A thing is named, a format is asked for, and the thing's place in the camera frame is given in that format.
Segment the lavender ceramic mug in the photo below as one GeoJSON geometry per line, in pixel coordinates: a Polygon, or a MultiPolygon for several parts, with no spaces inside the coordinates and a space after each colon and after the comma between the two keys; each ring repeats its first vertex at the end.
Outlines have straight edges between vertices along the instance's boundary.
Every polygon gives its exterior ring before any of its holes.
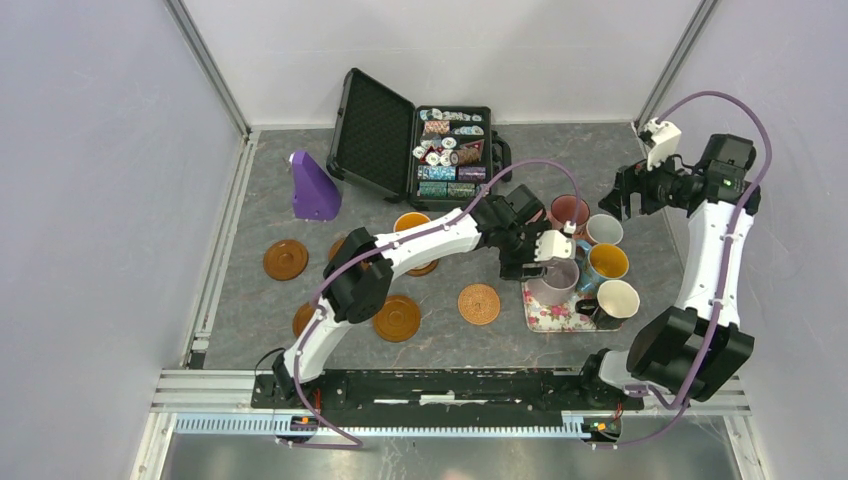
{"type": "Polygon", "coordinates": [[[536,302],[543,306],[566,303],[575,292],[580,270],[575,260],[549,262],[541,277],[528,280],[526,288],[536,302]]]}

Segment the woven rattan round coaster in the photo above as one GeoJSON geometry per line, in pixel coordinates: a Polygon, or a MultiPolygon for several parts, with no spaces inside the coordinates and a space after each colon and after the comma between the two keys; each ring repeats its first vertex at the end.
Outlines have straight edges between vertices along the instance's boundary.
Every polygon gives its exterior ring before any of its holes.
{"type": "Polygon", "coordinates": [[[465,287],[458,296],[457,306],[462,318],[477,326],[490,324],[501,312],[501,301],[496,290],[482,283],[465,287]]]}

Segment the brown wooden coaster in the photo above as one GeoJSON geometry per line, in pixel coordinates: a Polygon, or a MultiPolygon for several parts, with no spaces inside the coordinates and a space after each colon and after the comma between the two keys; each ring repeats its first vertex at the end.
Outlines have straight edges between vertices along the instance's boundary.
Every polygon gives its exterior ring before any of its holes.
{"type": "Polygon", "coordinates": [[[328,252],[328,261],[332,261],[334,259],[341,247],[344,245],[344,242],[345,238],[339,238],[331,245],[328,252]]]}
{"type": "Polygon", "coordinates": [[[263,256],[263,269],[272,279],[288,281],[299,276],[309,261],[307,248],[299,241],[284,239],[272,244],[263,256]]]}
{"type": "Polygon", "coordinates": [[[426,264],[422,267],[413,268],[413,269],[407,271],[406,274],[408,276],[412,276],[412,277],[425,276],[425,275],[428,275],[429,273],[431,273],[433,270],[435,270],[437,268],[438,264],[439,264],[439,261],[434,260],[434,261],[431,261],[431,262],[429,262],[428,264],[426,264]]]}
{"type": "Polygon", "coordinates": [[[304,332],[314,313],[315,309],[309,303],[304,303],[298,308],[292,320],[292,331],[296,338],[304,332]]]}
{"type": "Polygon", "coordinates": [[[417,302],[404,295],[391,295],[373,318],[375,332],[383,340],[399,343],[411,339],[421,325],[417,302]]]}

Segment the floral mug orange inside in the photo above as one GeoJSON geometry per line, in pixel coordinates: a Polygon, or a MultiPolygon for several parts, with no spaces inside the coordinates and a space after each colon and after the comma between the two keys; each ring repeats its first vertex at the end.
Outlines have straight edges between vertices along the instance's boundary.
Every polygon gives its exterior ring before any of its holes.
{"type": "Polygon", "coordinates": [[[393,225],[393,232],[401,232],[409,229],[413,229],[429,223],[431,219],[424,213],[421,212],[408,212],[399,216],[393,225]]]}

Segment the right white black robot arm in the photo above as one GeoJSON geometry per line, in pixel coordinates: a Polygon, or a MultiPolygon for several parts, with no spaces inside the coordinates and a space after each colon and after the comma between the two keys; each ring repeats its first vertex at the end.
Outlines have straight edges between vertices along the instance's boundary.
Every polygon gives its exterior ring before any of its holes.
{"type": "Polygon", "coordinates": [[[753,141],[713,134],[700,160],[676,167],[642,160],[618,169],[598,205],[618,220],[665,207],[686,212],[689,247],[675,303],[644,326],[627,351],[602,349],[588,357],[577,382],[591,408],[612,401],[618,389],[636,395],[666,390],[676,404],[705,402],[753,353],[753,336],[741,331],[737,286],[744,242],[758,211],[761,190],[745,176],[756,159],[753,141]]]}

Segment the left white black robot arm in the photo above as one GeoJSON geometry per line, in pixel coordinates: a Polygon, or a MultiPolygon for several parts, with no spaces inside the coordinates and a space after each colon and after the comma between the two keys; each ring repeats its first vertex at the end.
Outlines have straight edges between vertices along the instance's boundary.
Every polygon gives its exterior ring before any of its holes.
{"type": "Polygon", "coordinates": [[[394,280],[432,261],[485,248],[498,250],[501,278],[515,281],[538,278],[553,261],[574,253],[571,239],[552,228],[525,185],[506,196],[478,196],[463,209],[405,231],[351,232],[324,270],[306,328],[273,363],[278,397],[295,408],[312,399],[313,380],[329,355],[353,325],[383,308],[394,280]]]}

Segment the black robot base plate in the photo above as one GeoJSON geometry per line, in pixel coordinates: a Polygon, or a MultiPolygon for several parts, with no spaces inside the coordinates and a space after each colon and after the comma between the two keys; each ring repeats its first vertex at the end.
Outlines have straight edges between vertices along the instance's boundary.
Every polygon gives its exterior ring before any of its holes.
{"type": "Polygon", "coordinates": [[[339,427],[548,427],[564,412],[636,412],[640,399],[552,368],[325,371],[302,386],[339,427]]]}

